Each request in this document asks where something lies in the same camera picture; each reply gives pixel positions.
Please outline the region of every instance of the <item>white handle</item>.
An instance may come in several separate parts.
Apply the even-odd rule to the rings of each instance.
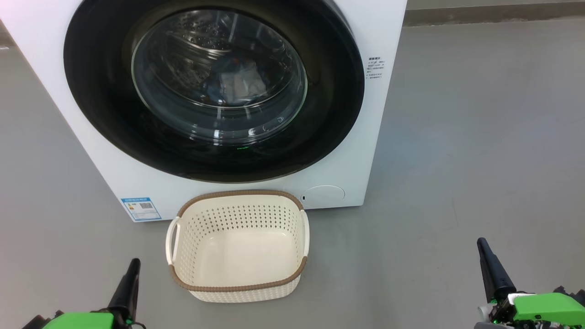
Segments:
[[[305,252],[304,252],[304,256],[306,257],[309,255],[309,236],[310,236],[309,217],[307,217],[307,214],[305,213],[304,210],[301,210],[301,216],[305,222]]]
[[[177,250],[178,237],[175,239],[175,248],[172,251],[171,251],[171,243],[173,241],[173,232],[175,231],[175,227],[177,226],[178,220],[180,220],[180,219],[181,219],[181,217],[175,217],[175,219],[173,219],[171,224],[168,226],[167,239],[164,243],[164,250],[166,252],[167,263],[169,265],[172,265],[173,261],[175,259],[174,253]]]

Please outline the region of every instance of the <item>blue and white sticker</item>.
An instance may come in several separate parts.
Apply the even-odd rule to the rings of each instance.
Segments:
[[[135,221],[161,220],[159,211],[156,210],[150,198],[122,199],[122,203]]]

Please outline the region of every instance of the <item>basket handle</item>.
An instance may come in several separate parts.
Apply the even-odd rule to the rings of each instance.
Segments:
[[[307,257],[309,255],[309,237],[311,235],[309,231],[309,217],[307,217],[304,210],[301,210],[301,216],[305,224],[305,251],[303,256]]]
[[[164,243],[164,251],[166,253],[167,256],[167,263],[169,265],[172,265],[174,263],[175,260],[175,254],[177,251],[177,245],[179,242],[178,239],[178,234],[179,234],[179,230],[181,229],[181,226],[178,224],[178,221],[181,219],[181,217],[177,216],[175,217],[175,219],[173,219],[173,221],[171,222],[171,224],[168,226],[168,230],[167,230],[167,238],[165,240]],[[173,248],[173,250],[171,250],[171,243],[173,241],[173,233],[175,232],[175,227],[177,227],[177,234],[175,237],[175,246]]]

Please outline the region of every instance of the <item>green cover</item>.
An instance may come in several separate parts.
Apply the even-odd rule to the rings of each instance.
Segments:
[[[44,329],[112,329],[112,313],[65,313],[47,323]]]
[[[563,325],[585,325],[585,307],[561,293],[535,294],[514,299],[514,320],[550,321]]]

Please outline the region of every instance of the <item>brown baseboard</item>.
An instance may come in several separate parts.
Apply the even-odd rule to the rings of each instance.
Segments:
[[[526,22],[585,17],[585,2],[407,10],[403,26]]]

